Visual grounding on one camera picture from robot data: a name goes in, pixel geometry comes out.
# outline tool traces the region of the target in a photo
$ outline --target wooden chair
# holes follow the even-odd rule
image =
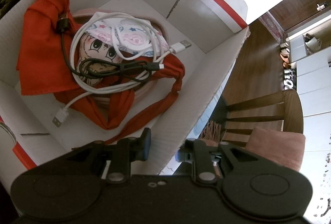
[[[259,116],[259,117],[241,117],[241,118],[228,118],[228,114],[234,111],[243,111],[265,107],[269,105],[277,106],[278,115],[274,116]],[[303,133],[303,113],[301,102],[297,92],[294,89],[276,92],[270,95],[259,97],[256,99],[226,105],[225,101],[221,98],[217,103],[210,120],[221,124],[223,131],[226,133],[251,135],[252,129],[226,129],[226,122],[270,122],[283,120],[283,131]],[[237,146],[245,147],[246,142],[234,141],[223,139]]]

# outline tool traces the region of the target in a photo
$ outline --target black cable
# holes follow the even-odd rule
[[[159,63],[155,63],[155,62],[133,61],[133,62],[128,62],[128,63],[114,63],[114,62],[109,62],[109,61],[96,59],[96,58],[88,58],[88,59],[83,60],[80,63],[80,65],[78,67],[79,68],[79,72],[78,72],[71,67],[70,62],[67,58],[65,44],[64,44],[64,32],[61,33],[61,48],[62,48],[62,54],[63,54],[64,61],[67,65],[67,67],[69,68],[69,70],[72,73],[74,73],[75,75],[78,75],[80,77],[85,77],[88,79],[100,79],[100,78],[105,78],[105,77],[109,77],[109,76],[122,76],[122,77],[126,77],[130,80],[133,80],[135,82],[145,83],[145,82],[148,82],[149,79],[151,78],[152,71],[157,71],[160,69]],[[88,73],[85,73],[83,70],[83,67],[86,63],[87,63],[86,70]],[[95,63],[103,64],[106,66],[113,66],[113,67],[116,67],[116,69],[114,71],[112,70],[112,71],[97,72],[97,71],[91,69],[91,65],[93,65]],[[148,71],[149,75],[145,79],[137,79],[135,77],[131,77],[131,76],[128,76],[125,74],[125,73],[133,72],[133,71],[141,71],[141,72]]]

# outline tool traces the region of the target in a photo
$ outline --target cartoon eye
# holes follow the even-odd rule
[[[116,51],[115,51],[115,48],[113,46],[111,46],[109,49],[108,49],[108,52],[107,52],[107,55],[106,57],[113,60],[115,57],[116,57]]]
[[[102,41],[95,39],[91,44],[90,50],[99,51],[100,47],[102,47]]]

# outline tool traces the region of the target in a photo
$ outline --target wooden floor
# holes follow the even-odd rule
[[[260,21],[254,21],[249,28],[251,35],[244,43],[223,90],[222,96],[228,105],[268,95],[280,91],[284,87],[282,86],[284,73],[278,43]],[[276,107],[269,106],[232,113],[230,116],[247,117],[274,114],[277,114]],[[254,126],[280,131],[282,122],[227,123],[229,129],[251,129]]]

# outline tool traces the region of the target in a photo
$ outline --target wooden door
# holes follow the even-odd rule
[[[331,8],[331,0],[283,0],[272,8],[270,13],[287,31],[319,13],[317,4],[321,5],[324,2],[328,2]]]

